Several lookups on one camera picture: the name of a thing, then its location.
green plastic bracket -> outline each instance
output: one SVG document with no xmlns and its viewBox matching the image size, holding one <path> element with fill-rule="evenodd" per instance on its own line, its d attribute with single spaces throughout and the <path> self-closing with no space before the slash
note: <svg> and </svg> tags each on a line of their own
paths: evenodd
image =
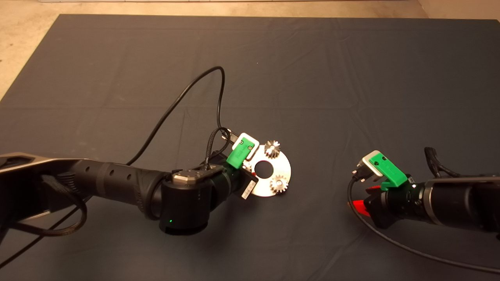
<svg viewBox="0 0 500 281">
<path fill-rule="evenodd" d="M 249 141 L 246 137 L 243 137 L 225 161 L 236 169 L 241 168 L 243 166 L 243 161 L 250 154 L 254 146 L 255 143 Z"/>
<path fill-rule="evenodd" d="M 407 176 L 382 153 L 370 158 L 369 162 L 387 177 L 387 180 L 380 185 L 382 191 L 397 188 L 408 180 Z"/>
</svg>

metal disc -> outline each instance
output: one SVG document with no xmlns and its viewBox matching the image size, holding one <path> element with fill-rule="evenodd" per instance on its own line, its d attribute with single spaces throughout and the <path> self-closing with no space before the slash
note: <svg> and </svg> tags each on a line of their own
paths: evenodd
<svg viewBox="0 0 500 281">
<path fill-rule="evenodd" d="M 272 175 L 268 178 L 261 178 L 255 174 L 255 166 L 261 161 L 269 162 L 272 165 Z M 243 164 L 249 167 L 250 171 L 258 178 L 258 182 L 251 193 L 261 197 L 276 195 L 271 189 L 271 180 L 274 177 L 282 176 L 289 183 L 290 177 L 292 176 L 292 167 L 290 167 L 290 162 L 283 151 L 281 151 L 276 158 L 269 158 L 266 156 L 263 144 L 259 145 L 252 159 L 250 161 L 245 161 Z"/>
</svg>

concrete floor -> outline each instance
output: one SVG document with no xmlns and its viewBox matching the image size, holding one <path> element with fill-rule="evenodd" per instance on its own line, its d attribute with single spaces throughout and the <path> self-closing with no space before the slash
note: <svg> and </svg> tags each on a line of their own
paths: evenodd
<svg viewBox="0 0 500 281">
<path fill-rule="evenodd" d="M 59 14 L 500 19 L 500 1 L 41 3 L 0 0 L 0 99 Z"/>
</svg>

dark gray cloth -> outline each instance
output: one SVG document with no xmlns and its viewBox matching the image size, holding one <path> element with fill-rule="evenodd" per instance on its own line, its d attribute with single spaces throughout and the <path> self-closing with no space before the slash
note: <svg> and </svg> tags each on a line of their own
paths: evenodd
<svg viewBox="0 0 500 281">
<path fill-rule="evenodd" d="M 0 103 L 0 153 L 126 162 L 187 83 L 221 65 L 222 125 L 279 140 L 292 178 L 284 196 L 231 197 L 194 236 L 93 198 L 81 230 L 45 238 L 0 280 L 497 280 L 386 243 L 353 216 L 346 188 L 375 149 L 420 182 L 424 146 L 458 172 L 500 172 L 499 50 L 496 20 L 61 15 Z M 219 83 L 196 85 L 136 166 L 200 163 Z M 500 266 L 492 233 L 414 221 L 385 232 Z M 32 238 L 10 231 L 0 258 Z"/>
</svg>

silver metal plate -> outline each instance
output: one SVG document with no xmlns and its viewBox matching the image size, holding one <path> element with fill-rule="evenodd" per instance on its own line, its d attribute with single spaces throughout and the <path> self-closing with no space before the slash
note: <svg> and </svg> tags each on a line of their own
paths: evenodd
<svg viewBox="0 0 500 281">
<path fill-rule="evenodd" d="M 255 166 L 261 161 L 269 162 L 272 165 L 273 172 L 268 178 L 261 178 L 255 174 Z M 276 195 L 276 193 L 271 189 L 271 181 L 276 176 L 282 176 L 287 183 L 290 182 L 290 178 L 292 177 L 292 167 L 290 166 L 290 162 L 283 151 L 281 151 L 276 158 L 269 158 L 266 156 L 263 144 L 259 145 L 252 159 L 250 161 L 244 161 L 243 165 L 258 178 L 258 182 L 251 193 L 260 197 L 270 197 Z"/>
</svg>

